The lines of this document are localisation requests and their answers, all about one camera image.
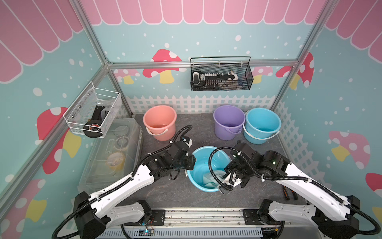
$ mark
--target pliers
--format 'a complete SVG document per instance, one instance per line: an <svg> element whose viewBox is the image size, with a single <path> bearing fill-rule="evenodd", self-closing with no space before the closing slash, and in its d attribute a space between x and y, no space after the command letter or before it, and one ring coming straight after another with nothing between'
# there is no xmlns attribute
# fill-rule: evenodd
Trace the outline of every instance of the pliers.
<svg viewBox="0 0 382 239"><path fill-rule="evenodd" d="M290 200L289 199L289 195L288 195L288 192L287 192L287 187L283 185L283 191L284 191L284 198L285 200ZM295 191L292 190L292 194L293 194L293 199L294 200L298 200L298 195Z"/></svg>

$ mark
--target ventilated metal panel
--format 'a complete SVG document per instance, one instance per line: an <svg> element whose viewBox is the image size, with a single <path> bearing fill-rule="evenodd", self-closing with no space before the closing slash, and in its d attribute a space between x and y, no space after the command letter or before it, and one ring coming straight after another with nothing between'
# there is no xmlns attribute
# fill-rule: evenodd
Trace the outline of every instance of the ventilated metal panel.
<svg viewBox="0 0 382 239"><path fill-rule="evenodd" d="M254 238L262 237L261 228L155 228L151 237L138 236L140 228L126 228L132 238ZM103 232L99 239L123 239L121 229L111 228Z"/></svg>

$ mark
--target robotic arm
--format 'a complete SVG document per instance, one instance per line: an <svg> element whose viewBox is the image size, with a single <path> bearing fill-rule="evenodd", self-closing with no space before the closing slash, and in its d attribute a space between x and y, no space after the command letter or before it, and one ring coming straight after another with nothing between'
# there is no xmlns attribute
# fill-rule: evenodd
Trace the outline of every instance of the robotic arm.
<svg viewBox="0 0 382 239"><path fill-rule="evenodd" d="M359 210L360 200L358 198L345 197L327 189L278 152L267 151L261 155L246 143L238 141L234 148L215 149L209 157L209 166L213 154L224 148L230 149L233 156L233 160L225 168L227 173L225 180L220 182L210 167L210 172L220 184L219 190L223 194L227 194L237 185L245 187L252 176L257 176L263 182L265 180L276 181L312 203L310 205L291 205L263 200L257 212L262 223L293 221L307 224L317 227L332 239L349 239L356 234L373 235L380 232L379 224ZM360 231L359 221L354 217L355 213L369 220L375 226L374 230Z"/></svg>
<svg viewBox="0 0 382 239"><path fill-rule="evenodd" d="M192 126L181 129L190 130ZM161 177L181 169L193 170L196 158L189 151L192 140L181 135L181 140L172 142L142 159L134 171L114 184L90 195L82 192L74 200L74 212L68 216L55 230L53 239L67 239L80 235L81 239L94 239L112 226L132 222L146 225L152 220L152 210L146 201L141 200L132 205L117 206L122 200L137 190L152 184ZM233 160L225 168L226 179L221 182L211 167L213 155L221 149L230 149ZM258 210L258 220L263 224L275 224L276 221L293 221L317 227L332 239L349 239L356 234L378 234L380 226L371 217L359 210L360 201L354 196L339 195L300 171L289 159L275 151L267 151L264 155L253 150L246 143L235 147L220 147L209 157L212 176L220 184L219 190L227 194L235 186L246 186L251 177L273 180L289 187L312 204L290 205L272 200L264 200ZM369 220L375 229L360 231L359 221L353 216L360 214ZM78 232L58 237L60 229L74 218Z"/></svg>

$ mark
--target blue bucket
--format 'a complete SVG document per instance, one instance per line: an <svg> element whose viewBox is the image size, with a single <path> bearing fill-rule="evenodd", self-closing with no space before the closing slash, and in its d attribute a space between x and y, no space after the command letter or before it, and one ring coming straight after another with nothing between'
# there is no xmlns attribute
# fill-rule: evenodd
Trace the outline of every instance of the blue bucket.
<svg viewBox="0 0 382 239"><path fill-rule="evenodd" d="M216 149L213 146L204 146L196 149L192 154L196 158L194 170L186 170L188 174L188 178L192 182L192 184L205 192L217 192L219 191L217 188L212 187L204 187L203 185L203 175L210 172L208 168L208 158L212 151ZM214 171L221 170L224 171L224 168L231 162L230 157L223 152L222 150L217 151L212 157L211 166Z"/></svg>
<svg viewBox="0 0 382 239"><path fill-rule="evenodd" d="M253 108L245 113L244 137L251 143L261 145L280 132L279 116L265 108Z"/></svg>

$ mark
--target light blue cloth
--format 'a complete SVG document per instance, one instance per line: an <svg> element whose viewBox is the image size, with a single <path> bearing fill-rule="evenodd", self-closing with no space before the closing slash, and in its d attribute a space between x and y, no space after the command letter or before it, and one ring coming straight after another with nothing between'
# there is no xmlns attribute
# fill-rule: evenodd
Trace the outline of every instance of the light blue cloth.
<svg viewBox="0 0 382 239"><path fill-rule="evenodd" d="M214 171L214 173L220 179L220 181L224 180L223 176L226 174L225 171L216 170ZM214 177L212 176L210 172L203 175L203 184L204 184L204 187L208 187L208 188L219 188L220 186L220 184L216 182L216 180L214 179Z"/></svg>

